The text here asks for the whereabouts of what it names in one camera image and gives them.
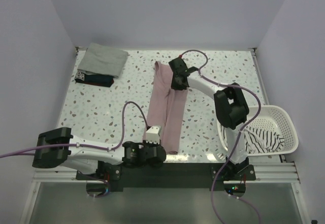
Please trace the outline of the pink tank top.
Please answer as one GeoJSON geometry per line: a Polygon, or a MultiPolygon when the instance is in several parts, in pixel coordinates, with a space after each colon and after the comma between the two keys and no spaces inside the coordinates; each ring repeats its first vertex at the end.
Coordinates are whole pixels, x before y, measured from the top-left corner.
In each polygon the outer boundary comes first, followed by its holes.
{"type": "Polygon", "coordinates": [[[154,64],[153,89],[149,102],[147,123],[161,126],[160,140],[168,154],[179,151],[187,90],[171,89],[173,72],[168,65],[154,64]]]}

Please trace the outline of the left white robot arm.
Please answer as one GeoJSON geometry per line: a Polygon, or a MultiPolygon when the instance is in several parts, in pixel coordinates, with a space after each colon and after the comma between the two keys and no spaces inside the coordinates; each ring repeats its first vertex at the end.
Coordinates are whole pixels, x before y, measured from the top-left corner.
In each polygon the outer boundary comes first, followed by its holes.
{"type": "Polygon", "coordinates": [[[153,137],[150,141],[126,141],[119,148],[82,139],[72,135],[71,131],[69,127],[61,127],[39,134],[32,166],[38,169],[63,166],[93,179],[101,179],[105,168],[110,165],[127,168],[160,166],[167,157],[165,149],[158,142],[160,128],[157,126],[147,131],[153,137]]]}

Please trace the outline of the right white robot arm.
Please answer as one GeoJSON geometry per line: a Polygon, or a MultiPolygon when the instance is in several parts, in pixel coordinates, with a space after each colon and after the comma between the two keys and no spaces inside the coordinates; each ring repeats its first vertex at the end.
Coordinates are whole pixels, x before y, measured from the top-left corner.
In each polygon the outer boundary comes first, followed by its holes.
{"type": "Polygon", "coordinates": [[[173,73],[171,89],[193,88],[213,99],[217,120],[226,134],[226,160],[229,161],[226,174],[230,179],[239,179],[249,165],[244,136],[241,135],[249,108],[241,88],[236,83],[226,86],[204,78],[198,68],[188,68],[180,57],[171,60],[169,66],[173,73]]]}

